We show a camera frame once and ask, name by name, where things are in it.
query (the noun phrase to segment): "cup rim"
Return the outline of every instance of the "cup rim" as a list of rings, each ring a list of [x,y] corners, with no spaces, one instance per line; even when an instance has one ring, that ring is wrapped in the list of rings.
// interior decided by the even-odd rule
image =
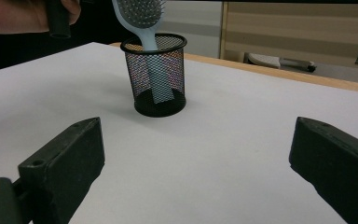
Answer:
[[[133,50],[133,49],[126,48],[126,45],[128,45],[129,43],[131,43],[133,41],[140,41],[138,36],[134,36],[134,37],[131,37],[131,38],[123,41],[120,44],[120,48],[124,52],[131,53],[131,54],[152,55],[152,54],[160,54],[160,53],[171,52],[171,51],[174,51],[174,50],[182,49],[187,44],[187,40],[181,35],[168,34],[168,33],[158,33],[158,34],[156,34],[156,37],[157,36],[170,36],[170,37],[179,38],[179,39],[182,40],[182,43],[180,43],[177,46],[171,47],[171,48],[158,49],[158,50]]]

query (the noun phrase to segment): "hand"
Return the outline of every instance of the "hand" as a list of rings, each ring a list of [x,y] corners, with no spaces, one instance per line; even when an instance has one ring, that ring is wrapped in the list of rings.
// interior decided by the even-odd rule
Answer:
[[[0,0],[0,34],[41,33],[48,31],[45,1]],[[78,0],[61,0],[69,12],[69,23],[80,16]]]

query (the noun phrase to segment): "wooden cabinet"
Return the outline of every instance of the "wooden cabinet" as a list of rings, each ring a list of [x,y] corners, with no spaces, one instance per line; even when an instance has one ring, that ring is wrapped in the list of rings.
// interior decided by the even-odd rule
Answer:
[[[252,52],[358,67],[358,5],[225,3],[220,58]]]

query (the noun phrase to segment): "hairbrush bristles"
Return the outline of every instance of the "hairbrush bristles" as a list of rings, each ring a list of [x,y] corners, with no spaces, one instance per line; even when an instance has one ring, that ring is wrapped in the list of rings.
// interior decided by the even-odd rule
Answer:
[[[162,14],[160,0],[121,0],[117,1],[118,9],[124,20],[137,28],[149,28],[155,25]]]

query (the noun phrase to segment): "dark sleeve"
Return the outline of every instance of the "dark sleeve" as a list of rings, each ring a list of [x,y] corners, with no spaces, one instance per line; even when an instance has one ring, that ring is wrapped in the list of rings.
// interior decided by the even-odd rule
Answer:
[[[94,4],[81,6],[82,12],[71,26],[69,39],[55,39],[48,33],[0,35],[0,69],[90,42],[110,44],[133,35],[118,22],[111,0],[95,0]]]

